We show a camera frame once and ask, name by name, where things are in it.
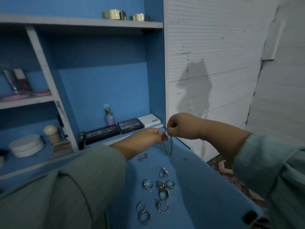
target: green sleeve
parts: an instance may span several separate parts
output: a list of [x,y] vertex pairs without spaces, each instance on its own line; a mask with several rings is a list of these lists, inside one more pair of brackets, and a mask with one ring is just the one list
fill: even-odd
[[274,228],[302,228],[305,149],[252,134],[233,162],[234,175],[266,200]]
[[0,196],[3,228],[91,228],[123,187],[126,161],[109,146],[87,149],[60,169]]

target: eyeshadow palette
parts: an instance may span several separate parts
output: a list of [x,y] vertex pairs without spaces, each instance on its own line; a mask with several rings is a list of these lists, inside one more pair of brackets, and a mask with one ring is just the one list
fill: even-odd
[[117,124],[122,134],[132,132],[141,128],[144,128],[144,125],[138,119],[132,119]]
[[111,138],[113,136],[120,135],[120,131],[116,125],[99,128],[85,133],[85,143],[90,145],[92,143]]

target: white box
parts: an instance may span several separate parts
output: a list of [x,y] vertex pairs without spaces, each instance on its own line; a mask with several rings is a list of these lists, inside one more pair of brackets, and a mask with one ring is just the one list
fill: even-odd
[[161,120],[159,120],[157,117],[155,117],[153,114],[149,114],[147,116],[139,117],[139,121],[144,124],[145,128],[148,128],[153,125],[158,125],[161,123]]

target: hand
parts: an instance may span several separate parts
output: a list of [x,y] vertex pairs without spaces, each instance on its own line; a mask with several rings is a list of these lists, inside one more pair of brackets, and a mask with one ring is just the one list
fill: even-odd
[[188,113],[175,114],[167,123],[167,133],[170,136],[177,136],[185,139],[202,138],[204,130],[205,120]]
[[163,132],[157,128],[146,128],[112,144],[110,147],[119,150],[127,160],[130,160],[155,143],[162,143],[163,139],[167,141],[168,137],[162,134]]

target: white wall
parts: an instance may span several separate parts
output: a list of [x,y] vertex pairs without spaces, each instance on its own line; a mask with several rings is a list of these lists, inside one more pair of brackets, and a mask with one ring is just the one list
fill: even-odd
[[[169,0],[167,119],[178,112],[244,127],[279,0]],[[204,161],[218,152],[182,141]]]
[[305,146],[305,0],[281,0],[286,27],[274,61],[264,62],[246,129]]

